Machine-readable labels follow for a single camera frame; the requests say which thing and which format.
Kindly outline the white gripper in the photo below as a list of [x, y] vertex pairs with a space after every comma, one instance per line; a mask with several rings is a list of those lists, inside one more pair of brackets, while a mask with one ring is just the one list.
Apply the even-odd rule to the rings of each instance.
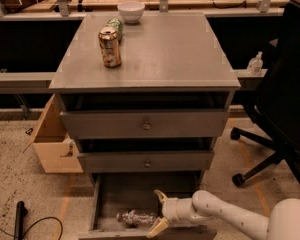
[[159, 202], [162, 204], [162, 215], [158, 217], [146, 237], [154, 238], [169, 227], [170, 223], [187, 224], [191, 222], [192, 199], [191, 198], [168, 198], [162, 191], [156, 189]]

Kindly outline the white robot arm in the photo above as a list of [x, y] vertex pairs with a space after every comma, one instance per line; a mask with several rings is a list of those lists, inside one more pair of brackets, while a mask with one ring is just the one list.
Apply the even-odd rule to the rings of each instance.
[[196, 191], [191, 198], [170, 198], [155, 190], [162, 204], [158, 217], [147, 237], [153, 238], [170, 225], [203, 225], [210, 217], [230, 224], [251, 240], [300, 240], [300, 199], [278, 202], [266, 217], [227, 203], [205, 190]]

